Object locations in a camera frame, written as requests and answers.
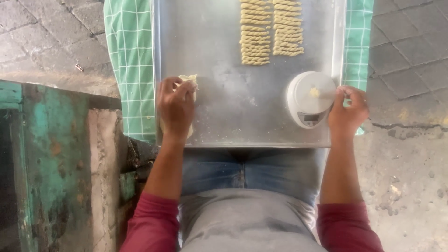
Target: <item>small dough piece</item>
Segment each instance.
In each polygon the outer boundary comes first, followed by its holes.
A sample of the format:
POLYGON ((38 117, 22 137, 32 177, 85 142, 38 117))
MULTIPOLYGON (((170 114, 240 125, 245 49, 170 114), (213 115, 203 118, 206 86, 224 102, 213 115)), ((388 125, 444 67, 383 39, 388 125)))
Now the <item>small dough piece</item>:
POLYGON ((319 98, 320 96, 320 91, 319 89, 317 89, 316 87, 313 87, 310 89, 310 96, 313 98, 319 98))
POLYGON ((277 32, 278 30, 276 30, 276 38, 298 38, 298 37, 302 37, 303 33, 292 33, 292 34, 286 34, 286 33, 281 33, 281 32, 277 32))
POLYGON ((259 5, 249 4, 249 3, 242 3, 241 9, 254 9, 254 10, 264 10, 263 7, 260 7, 259 5))
POLYGON ((303 47, 281 47, 281 46, 274 46, 274 51, 298 52, 298 51, 303 51, 303 47))
MULTIPOLYGON (((193 93, 193 101, 196 101, 196 90, 198 89, 197 77, 198 77, 197 74, 190 75, 190 76, 186 76, 186 75, 179 76, 179 78, 181 78, 183 81, 190 80, 196 86, 196 89, 194 90, 194 93, 193 93)), ((160 129, 162 130, 162 133, 165 134, 165 122, 162 119, 160 119, 160 129)), ((193 135, 193 132, 194 132, 194 130, 193 130, 193 123, 192 123, 192 124, 190 124, 190 128, 188 129, 187 138, 189 138, 191 135, 193 135)))
POLYGON ((266 57, 269 56, 269 53, 265 52, 243 52, 243 56, 250 56, 250 57, 266 57))
POLYGON ((264 35, 268 35, 269 31, 242 31, 241 32, 241 36, 246 35, 246 36, 264 36, 264 35))
POLYGON ((271 38, 271 36, 266 36, 266 37, 261 37, 261 36, 256 37, 256 36, 246 36, 246 35, 241 36, 241 39, 248 39, 248 40, 268 40, 270 38, 271 38))
POLYGON ((302 24, 302 22, 293 22, 293 21, 279 19, 279 18, 274 19, 274 22, 277 24, 284 24, 284 25, 288 25, 288 26, 300 26, 302 24))
POLYGON ((302 41, 303 37, 297 37, 297 38, 284 38, 284 37, 275 37, 275 41, 284 41, 284 42, 297 42, 302 41))
POLYGON ((272 11, 242 9, 241 14, 272 15, 272 11))
POLYGON ((265 65, 269 63, 270 61, 242 61, 243 65, 265 65))
POLYGON ((288 0, 273 0, 273 4, 284 4, 284 5, 302 5, 301 2, 294 2, 294 1, 288 1, 288 0))
POLYGON ((269 48, 269 45, 253 45, 253 44, 242 44, 242 48, 248 48, 248 49, 266 49, 269 48))
POLYGON ((249 14, 242 14, 241 19, 256 19, 256 20, 265 20, 271 18, 271 16, 255 16, 255 15, 249 15, 249 14))
POLYGON ((298 30, 288 30, 288 29, 277 29, 276 33, 294 34, 303 32, 303 28, 298 28, 298 30))
POLYGON ((271 21, 261 21, 255 19, 241 19, 241 24, 254 24, 254 25, 269 25, 271 21))
POLYGON ((274 11, 274 14, 281 15, 281 16, 290 16, 290 17, 302 15, 302 13, 300 13, 300 12, 290 12, 290 11, 280 11, 280 10, 274 11))
POLYGON ((241 48, 241 52, 244 54, 245 52, 249 52, 249 53, 259 53, 259 52, 270 52, 271 50, 266 48, 266 49, 253 49, 253 48, 241 48))
POLYGON ((288 5, 283 5, 283 4, 276 4, 276 5, 274 5, 274 9, 282 9, 282 10, 287 10, 287 11, 298 11, 298 10, 302 10, 302 7, 294 7, 294 6, 288 6, 288 5))
POLYGON ((284 30, 300 30, 300 27, 297 26, 289 26, 289 25, 281 25, 281 24, 274 24, 274 29, 284 29, 284 30))
POLYGON ((303 21, 303 19, 301 19, 301 18, 287 17, 287 16, 283 16, 283 15, 275 15, 274 18, 275 19, 283 19, 283 20, 293 21, 293 22, 301 22, 301 21, 303 21))
POLYGON ((243 56, 241 58, 243 61, 268 61, 269 57, 250 57, 250 56, 243 56))
POLYGON ((284 47, 298 47, 298 44, 283 42, 283 41, 275 41, 275 46, 284 46, 284 47))
POLYGON ((265 29, 263 27, 257 26, 241 26, 241 30, 264 31, 265 29))
POLYGON ((240 40, 240 44, 270 44, 270 40, 248 40, 248 39, 242 39, 240 40))
POLYGON ((304 51, 297 52, 286 52, 286 51, 274 51, 273 55, 287 55, 287 56, 296 56, 299 54, 305 53, 304 51))
POLYGON ((249 4, 259 4, 259 5, 265 5, 266 3, 260 0, 240 0, 242 3, 249 3, 249 4))

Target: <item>person's right hand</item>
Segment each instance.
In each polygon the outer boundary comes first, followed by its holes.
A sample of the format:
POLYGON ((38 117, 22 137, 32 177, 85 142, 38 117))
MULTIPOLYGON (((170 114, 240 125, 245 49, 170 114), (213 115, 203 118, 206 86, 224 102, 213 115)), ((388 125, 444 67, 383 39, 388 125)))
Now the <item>person's right hand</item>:
POLYGON ((160 83, 157 109, 164 122, 164 139, 186 141, 194 117, 194 89, 191 81, 183 82, 179 77, 168 77, 160 83))
POLYGON ((333 108, 328 115, 332 142, 353 140, 356 130, 369 117, 366 92, 351 86, 339 86, 333 108), (351 99, 344 107, 345 98, 351 99))

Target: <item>metal tray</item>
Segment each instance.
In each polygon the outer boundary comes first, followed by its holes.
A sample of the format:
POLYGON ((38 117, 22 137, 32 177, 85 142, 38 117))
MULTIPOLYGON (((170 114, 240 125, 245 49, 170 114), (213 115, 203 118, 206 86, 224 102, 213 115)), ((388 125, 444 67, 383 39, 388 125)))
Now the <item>metal tray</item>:
MULTIPOLYGON (((187 147, 330 146, 327 122, 312 130, 294 123, 285 90, 305 71, 324 72, 340 85, 346 0, 302 1, 305 53, 270 56, 264 66, 241 64, 238 0, 152 3, 155 82, 198 74, 194 134, 187 147)), ((157 144, 162 137, 158 129, 157 144)))

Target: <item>forearm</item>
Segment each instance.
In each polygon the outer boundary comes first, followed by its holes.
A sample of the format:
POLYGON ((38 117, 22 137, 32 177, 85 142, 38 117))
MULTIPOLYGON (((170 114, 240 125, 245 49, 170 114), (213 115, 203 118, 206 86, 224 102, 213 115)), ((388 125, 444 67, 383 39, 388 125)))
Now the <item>forearm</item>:
POLYGON ((182 188, 182 161, 185 141, 165 134, 144 191, 152 195, 179 200, 182 188))
POLYGON ((353 138, 332 139, 332 147, 323 174, 320 203, 357 203, 361 201, 353 138))

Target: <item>white digital scale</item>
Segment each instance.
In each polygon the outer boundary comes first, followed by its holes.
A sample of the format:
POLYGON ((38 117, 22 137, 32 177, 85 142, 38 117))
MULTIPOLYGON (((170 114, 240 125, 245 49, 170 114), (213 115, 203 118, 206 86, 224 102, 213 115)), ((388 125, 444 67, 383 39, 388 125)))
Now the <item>white digital scale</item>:
POLYGON ((335 93, 336 85, 331 77, 312 71, 299 74, 286 92, 293 120, 302 128, 316 128, 330 113, 335 93))

